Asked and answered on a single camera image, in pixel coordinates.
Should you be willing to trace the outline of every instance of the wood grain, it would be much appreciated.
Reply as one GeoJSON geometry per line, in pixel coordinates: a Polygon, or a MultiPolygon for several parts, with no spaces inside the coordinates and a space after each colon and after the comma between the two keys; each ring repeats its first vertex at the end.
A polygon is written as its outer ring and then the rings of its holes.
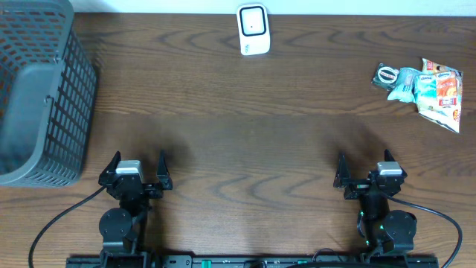
{"type": "MultiPolygon", "coordinates": [[[[363,246],[358,203],[332,188],[339,151],[365,176],[389,148],[409,177],[398,197],[449,214],[464,232],[454,267],[476,262],[474,18],[270,16],[271,51],[239,54],[234,16],[77,14],[101,67],[89,154],[69,188],[0,189],[0,267],[26,267],[41,228],[97,188],[116,150],[154,176],[161,149],[174,190],[154,202],[147,243],[204,254],[311,254],[363,246]],[[386,101],[378,63],[420,57],[464,71],[461,134],[386,101]]],[[[103,193],[48,230],[36,267],[96,255],[97,224],[118,202],[103,193]]],[[[442,264],[454,227],[424,212],[415,252],[442,264]]]]}

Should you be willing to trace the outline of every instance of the gray plastic basket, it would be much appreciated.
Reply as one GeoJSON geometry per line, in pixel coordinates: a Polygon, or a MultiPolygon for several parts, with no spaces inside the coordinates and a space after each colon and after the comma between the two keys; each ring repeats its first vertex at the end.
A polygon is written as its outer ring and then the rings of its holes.
{"type": "Polygon", "coordinates": [[[97,77],[67,0],[0,0],[0,185],[77,182],[97,77]]]}

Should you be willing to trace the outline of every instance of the black cable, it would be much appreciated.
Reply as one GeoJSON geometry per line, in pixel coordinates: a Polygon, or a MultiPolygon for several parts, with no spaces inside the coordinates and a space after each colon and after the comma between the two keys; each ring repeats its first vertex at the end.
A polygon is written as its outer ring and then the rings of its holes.
{"type": "Polygon", "coordinates": [[[320,261],[307,264],[295,264],[287,268],[321,268],[321,267],[338,267],[338,268],[402,268],[400,266],[386,264],[364,264],[337,261],[320,261]]]}
{"type": "Polygon", "coordinates": [[[456,255],[458,254],[458,252],[460,251],[460,248],[461,248],[461,243],[463,242],[463,230],[461,230],[461,227],[460,225],[456,222],[456,220],[453,220],[451,217],[441,213],[441,212],[438,212],[438,211],[435,211],[431,208],[426,208],[424,206],[421,206],[421,205],[416,205],[416,204],[413,204],[413,203],[410,203],[410,202],[406,202],[406,201],[403,201],[403,200],[398,200],[397,198],[393,198],[391,196],[389,196],[388,194],[380,191],[380,194],[387,198],[388,200],[392,200],[394,202],[397,202],[399,204],[403,204],[403,205],[407,205],[409,207],[412,207],[412,208],[418,208],[418,209],[421,209],[423,211],[427,211],[427,212],[430,212],[432,214],[435,214],[437,216],[440,216],[442,217],[443,219],[449,221],[450,223],[453,223],[454,227],[456,227],[456,230],[458,230],[458,242],[456,243],[456,247],[454,248],[453,250],[453,253],[451,254],[451,256],[449,256],[449,259],[445,262],[445,264],[443,264],[443,266],[441,266],[441,268],[446,268],[449,266],[449,264],[454,260],[454,258],[456,258],[456,255]]]}
{"type": "Polygon", "coordinates": [[[46,230],[48,230],[48,228],[50,228],[53,225],[53,223],[55,223],[61,217],[65,216],[68,212],[72,211],[73,209],[75,209],[75,208],[77,208],[81,205],[84,205],[84,203],[86,203],[89,200],[96,197],[105,188],[106,188],[105,186],[101,187],[99,190],[95,191],[92,195],[90,195],[89,197],[86,197],[83,201],[81,201],[81,202],[77,203],[76,205],[73,205],[72,207],[70,207],[70,208],[66,209],[65,211],[61,212],[60,214],[58,214],[58,216],[56,216],[54,219],[52,219],[45,227],[43,227],[42,231],[36,236],[35,241],[33,241],[33,243],[31,244],[30,253],[28,253],[28,266],[30,268],[34,268],[33,267],[33,252],[35,251],[35,247],[38,244],[39,239],[43,236],[43,234],[46,232],[46,230]]]}
{"type": "Polygon", "coordinates": [[[315,254],[314,256],[312,256],[312,261],[316,261],[316,258],[320,255],[321,252],[323,252],[324,250],[327,250],[327,251],[330,251],[332,253],[334,253],[334,255],[339,259],[340,262],[344,262],[341,257],[337,254],[337,252],[334,251],[334,249],[330,249],[330,248],[323,248],[323,249],[319,249],[315,254]]]}
{"type": "Polygon", "coordinates": [[[365,238],[364,231],[362,231],[362,218],[364,217],[364,212],[360,211],[357,216],[357,232],[362,237],[365,238]]]}

